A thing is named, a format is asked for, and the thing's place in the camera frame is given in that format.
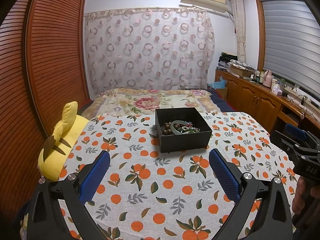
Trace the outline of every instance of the white wall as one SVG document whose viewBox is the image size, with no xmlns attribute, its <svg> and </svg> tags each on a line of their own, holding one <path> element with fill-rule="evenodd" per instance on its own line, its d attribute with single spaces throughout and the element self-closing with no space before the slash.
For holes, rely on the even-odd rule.
<svg viewBox="0 0 320 240">
<path fill-rule="evenodd" d="M 246 25 L 246 59 L 253 68 L 258 67 L 259 18 L 256 0 L 243 0 Z"/>
<path fill-rule="evenodd" d="M 178 8 L 180 0 L 85 0 L 84 13 L 109 9 L 165 7 Z M 209 13 L 215 35 L 215 50 L 208 71 L 208 82 L 214 82 L 215 68 L 221 52 L 237 54 L 234 25 L 228 13 Z"/>
</svg>

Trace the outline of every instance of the finger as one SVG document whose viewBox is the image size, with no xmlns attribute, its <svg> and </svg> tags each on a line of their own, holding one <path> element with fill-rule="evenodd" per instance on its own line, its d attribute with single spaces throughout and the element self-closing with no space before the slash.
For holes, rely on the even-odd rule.
<svg viewBox="0 0 320 240">
<path fill-rule="evenodd" d="M 298 190 L 296 190 L 296 193 L 295 193 L 295 196 L 294 196 L 294 202 L 296 203 L 296 205 L 297 205 L 297 207 L 299 208 L 299 209 L 303 209 L 304 208 L 304 206 L 305 206 L 305 202 L 304 202 L 304 200 L 303 200 L 303 198 L 302 198 L 302 196 L 300 195 L 300 193 L 299 193 L 299 191 Z"/>
<path fill-rule="evenodd" d="M 310 190 L 310 194 L 311 194 L 311 196 L 313 196 L 314 198 L 320 198 L 320 185 L 313 187 L 313 188 Z"/>
<path fill-rule="evenodd" d="M 297 207 L 294 199 L 292 200 L 292 211 L 293 213 L 299 215 L 301 213 L 301 209 Z"/>
<path fill-rule="evenodd" d="M 306 190 L 307 184 L 304 177 L 300 176 L 297 182 L 297 191 L 299 191 L 300 195 L 302 195 Z"/>
</svg>

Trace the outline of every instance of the window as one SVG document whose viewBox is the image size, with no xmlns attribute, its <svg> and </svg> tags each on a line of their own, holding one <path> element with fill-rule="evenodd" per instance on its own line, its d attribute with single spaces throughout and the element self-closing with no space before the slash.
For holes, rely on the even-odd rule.
<svg viewBox="0 0 320 240">
<path fill-rule="evenodd" d="M 320 97 L 320 27 L 308 6 L 303 0 L 257 0 L 257 5 L 258 12 L 262 9 L 260 69 L 269 69 Z"/>
</svg>

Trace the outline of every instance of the blue textured pad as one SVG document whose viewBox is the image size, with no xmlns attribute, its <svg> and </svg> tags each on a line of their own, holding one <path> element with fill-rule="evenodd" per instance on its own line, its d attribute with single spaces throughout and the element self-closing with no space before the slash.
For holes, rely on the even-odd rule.
<svg viewBox="0 0 320 240">
<path fill-rule="evenodd" d="M 109 166 L 110 154 L 104 151 L 81 184 L 79 199 L 83 205 L 92 200 Z"/>
<path fill-rule="evenodd" d="M 297 138 L 300 141 L 306 141 L 307 140 L 307 135 L 306 132 L 293 126 L 290 123 L 287 123 L 284 127 L 285 131 L 289 134 L 291 134 L 292 136 L 294 136 L 295 138 Z"/>
<path fill-rule="evenodd" d="M 224 193 L 236 204 L 240 200 L 240 185 L 215 149 L 209 153 L 209 163 Z"/>
</svg>

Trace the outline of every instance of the sheer curtain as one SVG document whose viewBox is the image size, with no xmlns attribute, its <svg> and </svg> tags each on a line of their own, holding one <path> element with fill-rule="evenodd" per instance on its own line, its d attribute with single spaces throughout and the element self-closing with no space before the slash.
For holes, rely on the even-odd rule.
<svg viewBox="0 0 320 240">
<path fill-rule="evenodd" d="M 237 36 L 238 60 L 246 62 L 245 58 L 245 14 L 243 0 L 231 0 L 234 24 Z"/>
<path fill-rule="evenodd" d="M 86 59 L 96 94 L 124 87 L 205 88 L 214 34 L 206 11 L 110 10 L 85 16 Z"/>
</svg>

